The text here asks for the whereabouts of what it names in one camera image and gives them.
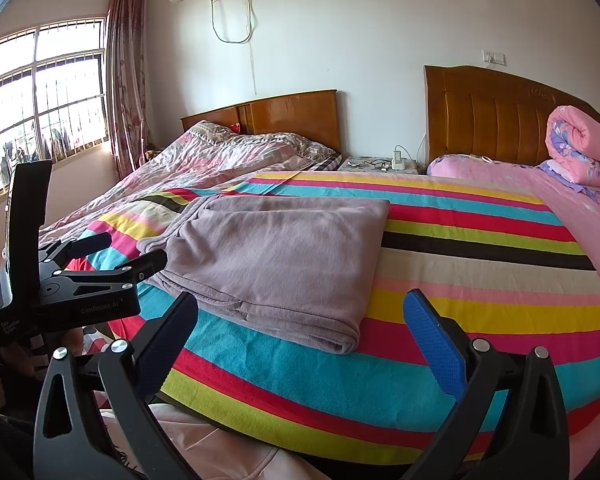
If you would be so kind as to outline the person's left hand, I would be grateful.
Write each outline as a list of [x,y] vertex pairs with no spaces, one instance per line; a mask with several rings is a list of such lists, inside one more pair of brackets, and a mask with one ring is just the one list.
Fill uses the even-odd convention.
[[0,358],[4,364],[13,367],[24,376],[33,377],[46,372],[50,362],[50,348],[59,347],[65,347],[74,356],[80,356],[83,350],[82,328],[73,328],[62,335],[47,335],[38,348],[22,348],[16,342],[0,346]]

